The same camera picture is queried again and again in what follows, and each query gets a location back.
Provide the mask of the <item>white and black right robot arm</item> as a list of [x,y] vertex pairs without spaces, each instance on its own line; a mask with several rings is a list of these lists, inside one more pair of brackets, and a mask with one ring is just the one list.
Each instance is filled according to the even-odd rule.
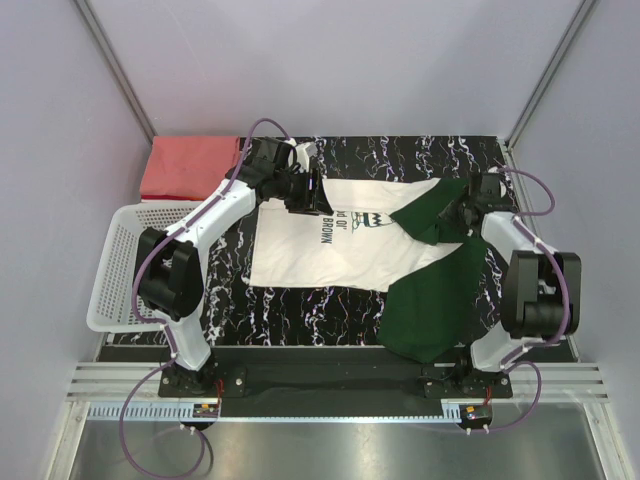
[[472,397],[508,384],[508,374],[529,351],[552,347],[577,330],[581,259],[536,236],[523,221],[536,215],[513,210],[498,172],[472,175],[465,193],[442,212],[508,262],[500,322],[464,348],[444,377],[447,388]]

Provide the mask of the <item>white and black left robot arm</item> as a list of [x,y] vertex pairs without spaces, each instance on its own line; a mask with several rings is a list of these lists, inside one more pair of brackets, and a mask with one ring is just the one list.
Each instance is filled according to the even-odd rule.
[[164,332],[170,364],[182,372],[181,384],[193,395],[208,394],[216,382],[216,372],[207,365],[211,347],[200,325],[211,246],[272,199],[282,201],[289,213],[330,214],[316,153],[312,142],[247,140],[238,164],[205,201],[176,223],[147,228],[139,236],[132,312]]

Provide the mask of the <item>white and green raglan t-shirt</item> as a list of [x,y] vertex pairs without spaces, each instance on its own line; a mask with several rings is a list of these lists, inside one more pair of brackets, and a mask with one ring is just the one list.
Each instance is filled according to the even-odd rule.
[[258,213],[253,287],[345,287],[383,293],[378,342],[428,363],[469,338],[488,245],[455,228],[446,208],[466,178],[413,183],[327,179],[332,213]]

